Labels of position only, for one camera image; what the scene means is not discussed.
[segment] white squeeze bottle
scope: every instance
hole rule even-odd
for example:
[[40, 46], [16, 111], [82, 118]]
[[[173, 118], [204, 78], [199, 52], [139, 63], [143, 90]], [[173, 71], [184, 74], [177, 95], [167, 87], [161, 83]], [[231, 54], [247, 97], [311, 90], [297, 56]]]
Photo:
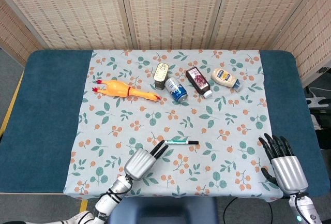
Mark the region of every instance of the white squeeze bottle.
[[233, 75], [223, 69], [215, 69], [212, 73], [211, 78], [216, 83], [229, 88], [233, 88], [237, 92], [239, 92], [242, 87], [237, 78], [235, 78]]

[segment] soda can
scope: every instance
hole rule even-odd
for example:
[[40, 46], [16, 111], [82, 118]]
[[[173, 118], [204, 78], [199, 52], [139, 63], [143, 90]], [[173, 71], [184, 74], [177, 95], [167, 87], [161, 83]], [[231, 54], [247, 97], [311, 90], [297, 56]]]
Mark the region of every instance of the soda can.
[[172, 97], [179, 103], [187, 98], [187, 92], [184, 87], [177, 81], [176, 78], [171, 77], [166, 80], [165, 87], [172, 95]]

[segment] silver robot hand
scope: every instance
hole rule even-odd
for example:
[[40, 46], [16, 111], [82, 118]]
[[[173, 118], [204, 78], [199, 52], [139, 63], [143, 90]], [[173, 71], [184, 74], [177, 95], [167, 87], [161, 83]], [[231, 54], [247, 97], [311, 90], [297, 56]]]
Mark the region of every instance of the silver robot hand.
[[[94, 214], [89, 211], [81, 212], [69, 220], [62, 220], [47, 224], [104, 224], [114, 208], [121, 202], [122, 198], [129, 192], [133, 186], [132, 181], [139, 181], [146, 172], [155, 164], [156, 160], [166, 151], [168, 145], [165, 145], [159, 152], [158, 150], [164, 144], [164, 140], [159, 142], [149, 153], [144, 149], [138, 149], [124, 166], [126, 175], [119, 176], [113, 185], [102, 194], [95, 205]], [[4, 224], [35, 224], [23, 221], [10, 221]]]
[[264, 134], [267, 142], [259, 138], [273, 167], [275, 177], [272, 177], [264, 168], [261, 169], [265, 178], [279, 186], [286, 194], [290, 195], [289, 205], [298, 223], [320, 224], [320, 217], [313, 202], [305, 190], [308, 182], [301, 164], [284, 137], [270, 137]]

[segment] teal fabric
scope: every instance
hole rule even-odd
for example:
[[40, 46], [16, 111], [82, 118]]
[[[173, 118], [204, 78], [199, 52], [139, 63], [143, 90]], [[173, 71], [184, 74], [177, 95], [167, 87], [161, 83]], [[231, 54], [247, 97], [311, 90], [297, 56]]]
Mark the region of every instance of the teal fabric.
[[[0, 192], [63, 192], [91, 51], [38, 51], [0, 143]], [[261, 51], [273, 133], [289, 139], [312, 196], [329, 190], [294, 57]]]
[[310, 196], [328, 193], [330, 181], [318, 146], [294, 56], [260, 51], [272, 132], [284, 136], [306, 175]]
[[91, 51], [37, 51], [0, 143], [0, 192], [63, 192]]

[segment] rubber chicken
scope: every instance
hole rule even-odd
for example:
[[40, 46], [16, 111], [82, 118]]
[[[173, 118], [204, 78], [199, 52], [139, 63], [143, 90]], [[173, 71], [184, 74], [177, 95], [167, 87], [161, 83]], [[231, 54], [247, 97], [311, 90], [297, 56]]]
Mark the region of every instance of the rubber chicken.
[[107, 85], [107, 89], [99, 89], [99, 88], [92, 88], [94, 92], [99, 92], [108, 96], [119, 96], [119, 97], [127, 97], [127, 96], [139, 96], [146, 98], [148, 100], [157, 101], [160, 100], [156, 93], [149, 93], [149, 92], [142, 92], [131, 86], [127, 85], [124, 82], [110, 80], [110, 81], [103, 81], [97, 80], [98, 84], [105, 84]]

